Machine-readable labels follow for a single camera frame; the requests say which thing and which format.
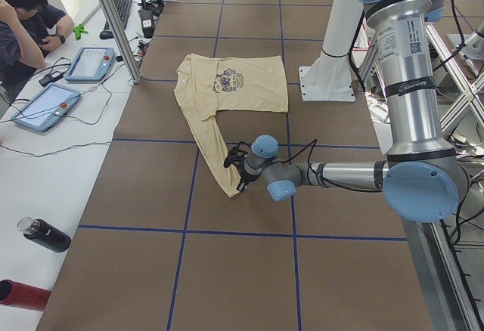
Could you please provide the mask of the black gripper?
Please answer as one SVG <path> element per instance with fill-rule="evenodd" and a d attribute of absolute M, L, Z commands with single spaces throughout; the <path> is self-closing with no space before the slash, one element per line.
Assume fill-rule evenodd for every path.
<path fill-rule="evenodd" d="M 237 191 L 245 191 L 248 184 L 255 182 L 259 178 L 259 173 L 256 171 L 254 174 L 246 170 L 246 160 L 240 159 L 238 164 L 235 166 L 239 176 L 240 181 L 236 187 Z"/>

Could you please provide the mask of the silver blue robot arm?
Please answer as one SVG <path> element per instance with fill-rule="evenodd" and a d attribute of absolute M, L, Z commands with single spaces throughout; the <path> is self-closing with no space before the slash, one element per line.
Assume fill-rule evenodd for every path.
<path fill-rule="evenodd" d="M 278 142 L 259 136 L 247 154 L 230 154 L 238 190 L 264 180 L 271 198 L 285 200 L 303 185 L 383 193 L 400 216 L 420 223 L 448 217 L 470 187 L 454 147 L 442 136 L 427 28 L 442 15 L 443 0 L 356 0 L 356 14 L 375 32 L 392 146 L 383 161 L 300 162 L 278 158 Z"/>

